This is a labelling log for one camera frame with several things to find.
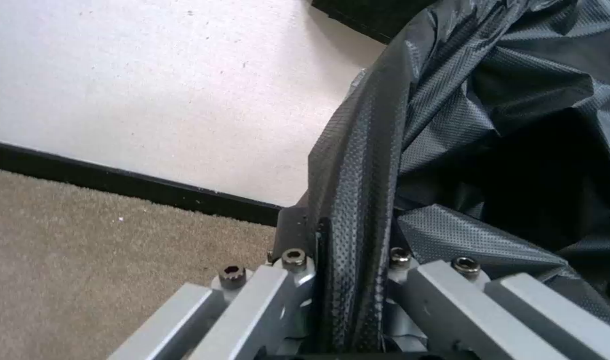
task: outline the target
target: black plastic bag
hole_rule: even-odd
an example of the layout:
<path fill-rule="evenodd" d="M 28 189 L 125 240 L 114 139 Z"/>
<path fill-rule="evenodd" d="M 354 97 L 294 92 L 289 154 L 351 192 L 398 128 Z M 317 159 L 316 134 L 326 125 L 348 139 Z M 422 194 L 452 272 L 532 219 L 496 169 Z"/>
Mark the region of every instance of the black plastic bag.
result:
<path fill-rule="evenodd" d="M 610 324 L 610 1 L 422 10 L 318 139 L 307 201 L 319 351 L 383 348 L 390 240 Z"/>

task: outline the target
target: hex socket bolt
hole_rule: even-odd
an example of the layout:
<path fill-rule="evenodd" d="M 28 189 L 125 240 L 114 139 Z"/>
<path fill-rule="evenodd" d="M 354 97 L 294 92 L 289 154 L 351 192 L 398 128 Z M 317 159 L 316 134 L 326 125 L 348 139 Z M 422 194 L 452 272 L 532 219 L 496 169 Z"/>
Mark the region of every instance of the hex socket bolt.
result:
<path fill-rule="evenodd" d="M 241 264 L 223 266 L 218 271 L 218 279 L 223 289 L 238 289 L 245 285 L 247 280 L 245 266 Z"/>
<path fill-rule="evenodd" d="M 289 248 L 280 256 L 282 268 L 291 272 L 301 272 L 307 268 L 307 255 L 300 248 Z"/>
<path fill-rule="evenodd" d="M 401 247 L 389 251 L 389 266 L 396 269 L 407 269 L 412 261 L 412 253 Z"/>
<path fill-rule="evenodd" d="M 465 278 L 476 278 L 481 273 L 481 264 L 467 256 L 458 256 L 451 260 L 451 268 Z"/>

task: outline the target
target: black fabric cover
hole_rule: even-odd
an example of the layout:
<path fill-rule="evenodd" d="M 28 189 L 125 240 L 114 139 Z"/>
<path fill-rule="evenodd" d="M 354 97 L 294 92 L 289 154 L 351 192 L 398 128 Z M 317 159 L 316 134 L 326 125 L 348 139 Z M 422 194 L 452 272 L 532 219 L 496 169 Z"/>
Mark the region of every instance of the black fabric cover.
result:
<path fill-rule="evenodd" d="M 312 6 L 357 32 L 389 44 L 405 24 L 435 0 L 312 0 Z"/>
<path fill-rule="evenodd" d="M 330 119 L 308 192 L 317 351 L 382 349 L 391 237 L 610 324 L 610 0 L 420 11 Z"/>

